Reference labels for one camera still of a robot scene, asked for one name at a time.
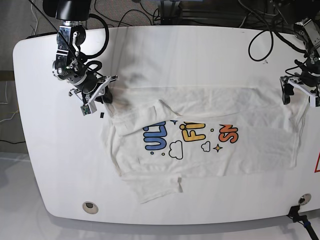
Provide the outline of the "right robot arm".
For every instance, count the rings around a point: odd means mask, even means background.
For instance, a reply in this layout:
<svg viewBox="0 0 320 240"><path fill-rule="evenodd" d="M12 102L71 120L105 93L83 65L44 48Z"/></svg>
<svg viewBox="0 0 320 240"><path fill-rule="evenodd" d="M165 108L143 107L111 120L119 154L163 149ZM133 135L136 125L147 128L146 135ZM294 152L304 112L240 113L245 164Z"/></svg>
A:
<svg viewBox="0 0 320 240"><path fill-rule="evenodd" d="M96 103L112 103L113 96L108 85L118 79L116 75L102 75L99 71L103 65L96 59L107 49L109 27L100 16L90 12L89 0L51 0L48 6L47 15L62 22L57 31L57 52L52 73L58 80L73 85L68 94L79 98L82 114L93 114L97 111ZM87 36L83 22L88 19L101 22L105 32L102 48L91 55L81 51Z"/></svg>

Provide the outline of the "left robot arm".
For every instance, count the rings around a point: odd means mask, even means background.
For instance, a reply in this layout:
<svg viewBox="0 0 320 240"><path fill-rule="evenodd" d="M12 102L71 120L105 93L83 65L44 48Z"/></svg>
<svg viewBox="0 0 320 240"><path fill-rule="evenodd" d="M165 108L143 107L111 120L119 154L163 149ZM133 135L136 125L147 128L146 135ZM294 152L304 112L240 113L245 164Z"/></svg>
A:
<svg viewBox="0 0 320 240"><path fill-rule="evenodd" d="M248 55L255 62L262 62L271 54L274 47L274 36L285 43L294 51L303 54L303 62L295 60L294 67L285 70L287 75L280 77L282 102L287 105L294 95L294 89L301 90L308 96L311 107L320 106L320 2L318 0L272 0L277 14L270 22L258 13L257 10L239 4L256 16L266 27L258 33L253 40L264 32L270 34L270 50L265 57L255 59L251 55L252 43L248 46ZM303 43L304 48L299 48L285 39L277 30L277 25L286 23L291 26L292 34Z"/></svg>

